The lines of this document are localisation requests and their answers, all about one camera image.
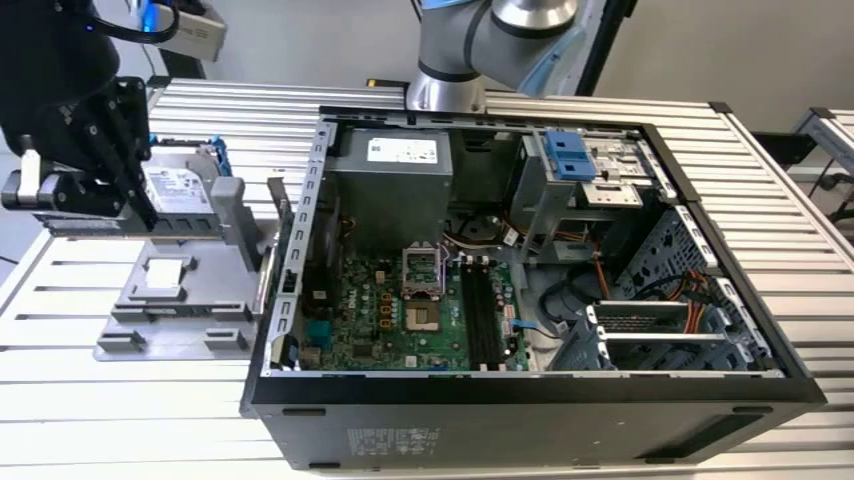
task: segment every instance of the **sticker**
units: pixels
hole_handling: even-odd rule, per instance
[[[160,213],[213,213],[198,175],[184,168],[149,167],[145,194]]]
[[[437,428],[348,428],[349,453],[357,457],[432,455]]]
[[[145,313],[148,315],[177,315],[173,308],[146,308]]]
[[[504,244],[512,247],[516,244],[516,240],[519,239],[519,232],[516,232],[515,228],[507,229],[507,234],[504,235]]]
[[[436,164],[436,141],[372,138],[368,142],[368,162]]]

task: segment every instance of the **green motherboard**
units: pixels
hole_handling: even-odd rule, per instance
[[[329,321],[329,341],[312,345],[318,355],[308,368],[344,370],[472,369],[460,281],[460,267],[446,263],[444,294],[429,298],[401,297],[401,259],[345,256],[337,308]],[[434,262],[416,259],[408,264],[409,280],[436,279]],[[523,333],[503,335],[507,310],[517,312],[505,264],[488,269],[492,284],[495,338],[501,345],[505,370],[527,370]]]

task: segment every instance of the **power supply label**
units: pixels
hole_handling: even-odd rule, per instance
[[[434,140],[372,138],[368,142],[368,162],[438,163]]]

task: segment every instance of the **case label sticker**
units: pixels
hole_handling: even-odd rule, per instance
[[[438,443],[437,428],[348,428],[352,455],[432,455]]]

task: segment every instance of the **motherboard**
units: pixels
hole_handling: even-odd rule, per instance
[[[519,310],[509,269],[493,261],[479,266],[488,279],[488,298],[483,286],[469,285],[472,268],[464,260],[441,258],[436,263],[429,247],[408,257],[346,254],[334,313],[330,319],[308,322],[309,347],[300,352],[301,367],[484,370],[485,363],[480,366],[476,360],[487,348],[497,352],[493,369],[527,370],[523,332],[511,328]],[[437,290],[413,292],[417,285],[436,285]],[[485,319],[476,331],[470,317]]]

